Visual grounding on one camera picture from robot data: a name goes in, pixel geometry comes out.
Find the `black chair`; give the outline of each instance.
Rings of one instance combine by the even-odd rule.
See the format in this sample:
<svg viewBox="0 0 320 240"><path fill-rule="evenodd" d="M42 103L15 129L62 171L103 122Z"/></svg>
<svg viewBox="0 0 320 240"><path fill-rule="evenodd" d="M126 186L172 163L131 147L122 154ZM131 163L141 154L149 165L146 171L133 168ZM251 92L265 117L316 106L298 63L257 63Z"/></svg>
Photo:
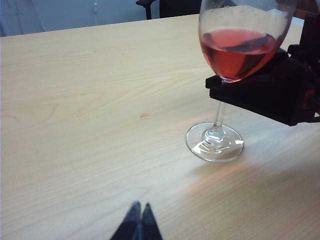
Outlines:
<svg viewBox="0 0 320 240"><path fill-rule="evenodd" d="M138 0L145 8L146 19L151 19L151 4L155 0ZM200 13L201 0L159 0L160 18L169 18Z"/></svg>
<svg viewBox="0 0 320 240"><path fill-rule="evenodd" d="M142 7L145 8L145 15L146 15L146 19L149 20L151 19L151 4L154 2L155 0L138 0L135 2L135 4L140 5Z"/></svg>

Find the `small stain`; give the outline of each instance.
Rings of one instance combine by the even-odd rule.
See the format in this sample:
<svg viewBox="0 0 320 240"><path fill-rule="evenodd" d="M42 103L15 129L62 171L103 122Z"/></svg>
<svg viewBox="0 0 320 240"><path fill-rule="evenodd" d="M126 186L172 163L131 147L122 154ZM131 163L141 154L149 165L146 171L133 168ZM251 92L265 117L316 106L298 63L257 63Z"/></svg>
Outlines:
<svg viewBox="0 0 320 240"><path fill-rule="evenodd" d="M149 114L148 113L141 113L140 114L140 118L141 119L147 119L149 117Z"/></svg>

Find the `wooden table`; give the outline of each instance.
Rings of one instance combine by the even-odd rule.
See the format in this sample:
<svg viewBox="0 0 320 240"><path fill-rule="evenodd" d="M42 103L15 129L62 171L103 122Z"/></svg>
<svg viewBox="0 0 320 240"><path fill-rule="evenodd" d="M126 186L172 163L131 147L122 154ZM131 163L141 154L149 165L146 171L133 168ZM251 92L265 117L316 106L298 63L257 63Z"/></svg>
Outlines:
<svg viewBox="0 0 320 240"><path fill-rule="evenodd" d="M197 25L189 15L1 38L1 239L107 240L134 200L151 203L165 240L320 239L320 124L228 106L240 159L186 147L218 105ZM283 47L300 34L292 25Z"/></svg>

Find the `white wall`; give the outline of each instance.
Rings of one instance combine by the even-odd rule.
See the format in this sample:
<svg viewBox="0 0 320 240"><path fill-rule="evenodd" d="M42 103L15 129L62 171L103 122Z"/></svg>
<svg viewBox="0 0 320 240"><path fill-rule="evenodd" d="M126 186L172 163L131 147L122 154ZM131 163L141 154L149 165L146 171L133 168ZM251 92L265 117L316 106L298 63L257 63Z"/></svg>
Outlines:
<svg viewBox="0 0 320 240"><path fill-rule="evenodd" d="M159 18L159 1L151 5ZM146 19L135 0L1 0L6 35L114 24Z"/></svg>

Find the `pink liquid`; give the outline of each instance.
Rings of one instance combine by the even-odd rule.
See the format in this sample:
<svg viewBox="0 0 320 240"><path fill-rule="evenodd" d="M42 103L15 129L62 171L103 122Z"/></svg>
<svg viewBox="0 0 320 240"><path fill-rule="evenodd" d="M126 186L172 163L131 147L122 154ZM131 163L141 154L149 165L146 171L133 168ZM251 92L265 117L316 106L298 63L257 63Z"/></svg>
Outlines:
<svg viewBox="0 0 320 240"><path fill-rule="evenodd" d="M217 28L200 36L213 71L226 82L239 81L263 67L280 44L269 34L245 28Z"/></svg>

